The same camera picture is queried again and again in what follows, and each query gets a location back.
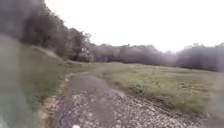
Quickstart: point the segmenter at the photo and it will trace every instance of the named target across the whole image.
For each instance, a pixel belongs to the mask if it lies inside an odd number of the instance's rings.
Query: gravel path
[[[198,128],[172,118],[89,73],[71,77],[52,119],[54,128]]]

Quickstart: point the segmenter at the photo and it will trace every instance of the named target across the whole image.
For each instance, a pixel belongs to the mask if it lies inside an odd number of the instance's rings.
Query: white sky
[[[45,0],[68,27],[95,44],[148,45],[178,51],[224,42],[223,0]]]

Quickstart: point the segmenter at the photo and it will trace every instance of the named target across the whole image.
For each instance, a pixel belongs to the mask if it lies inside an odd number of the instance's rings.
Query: dirt path
[[[52,119],[54,128],[197,128],[153,105],[112,89],[89,73],[71,77]]]

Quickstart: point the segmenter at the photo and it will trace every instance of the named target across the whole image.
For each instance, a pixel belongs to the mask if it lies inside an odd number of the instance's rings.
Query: grassy field
[[[210,100],[214,78],[220,73],[140,64],[108,63],[95,70],[128,92],[175,113],[199,114]]]
[[[87,63],[65,63],[24,45],[19,58],[20,83],[32,110],[57,90],[67,73],[86,71],[90,67]]]
[[[32,110],[57,90],[65,74],[90,71],[161,108],[199,114],[206,108],[211,92],[216,91],[213,90],[215,79],[223,76],[222,73],[141,64],[65,63],[28,46],[21,47],[19,57],[21,85]]]

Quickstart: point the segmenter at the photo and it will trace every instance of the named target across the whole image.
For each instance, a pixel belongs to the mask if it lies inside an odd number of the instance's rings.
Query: overcast sky
[[[148,45],[178,51],[224,42],[223,0],[45,0],[65,25],[95,44]]]

